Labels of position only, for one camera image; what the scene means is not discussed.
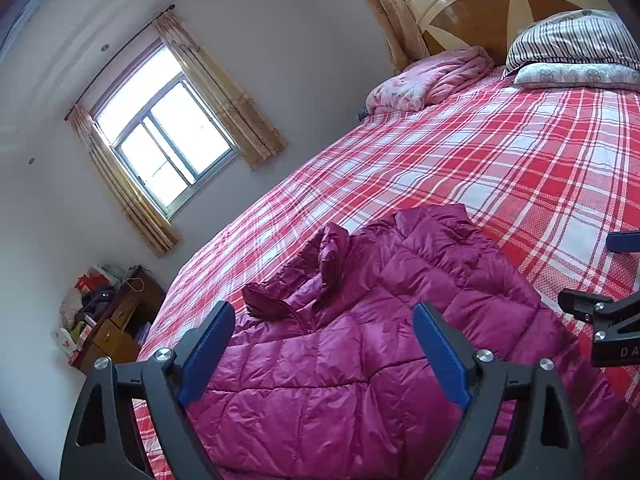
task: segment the screw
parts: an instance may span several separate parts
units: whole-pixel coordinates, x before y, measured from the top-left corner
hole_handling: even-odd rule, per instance
[[[95,360],[94,368],[96,370],[104,370],[107,366],[109,366],[110,359],[108,357],[100,357]]]
[[[540,368],[542,368],[543,370],[551,371],[554,369],[554,362],[551,359],[547,359],[546,357],[544,359],[540,359]]]
[[[171,358],[171,354],[172,352],[170,348],[161,348],[156,350],[154,357],[156,358],[156,361],[164,362]]]
[[[476,352],[476,357],[483,363],[490,363],[494,360],[494,353],[491,350],[482,349]]]

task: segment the magenta quilted jacket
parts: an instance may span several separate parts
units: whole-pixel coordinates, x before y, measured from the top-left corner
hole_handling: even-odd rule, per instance
[[[226,478],[423,478],[460,410],[414,336],[419,301],[475,348],[521,364],[553,359],[588,478],[612,478],[640,449],[640,415],[462,205],[401,211],[351,236],[327,224],[243,295],[249,314],[188,409]],[[503,406],[478,478],[491,477],[502,449],[513,410]]]

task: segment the plaid bedsheet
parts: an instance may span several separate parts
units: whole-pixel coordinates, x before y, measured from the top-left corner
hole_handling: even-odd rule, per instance
[[[591,327],[556,304],[565,286],[622,298],[639,259],[610,254],[610,231],[640,226],[640,95],[511,88],[500,69],[414,115],[374,116],[231,222],[174,281],[140,359],[172,346],[241,287],[266,279],[326,222],[350,232],[389,212],[462,202],[589,354]],[[605,372],[640,404],[634,368]],[[138,425],[156,476],[170,476],[143,404]]]

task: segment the beige curtain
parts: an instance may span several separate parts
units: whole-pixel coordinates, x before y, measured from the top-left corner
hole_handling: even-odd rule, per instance
[[[385,38],[389,59],[396,73],[412,62],[429,56],[414,17],[404,0],[365,0]]]
[[[254,168],[277,155],[287,145],[277,129],[264,117],[255,102],[224,69],[185,31],[171,11],[154,20],[162,42],[180,63],[189,81],[213,110],[244,158]]]
[[[111,148],[102,140],[100,126],[79,104],[72,108],[69,119],[104,185],[122,209],[124,216],[157,256],[167,254],[178,243],[177,234],[164,215],[140,191]]]

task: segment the white patterned pillow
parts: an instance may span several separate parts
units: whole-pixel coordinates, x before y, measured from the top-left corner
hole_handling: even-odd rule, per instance
[[[520,69],[513,84],[524,88],[586,86],[640,92],[640,72],[613,63],[533,63]]]
[[[523,30],[509,49],[503,76],[532,62],[617,63],[640,70],[640,49],[615,12],[571,10]]]

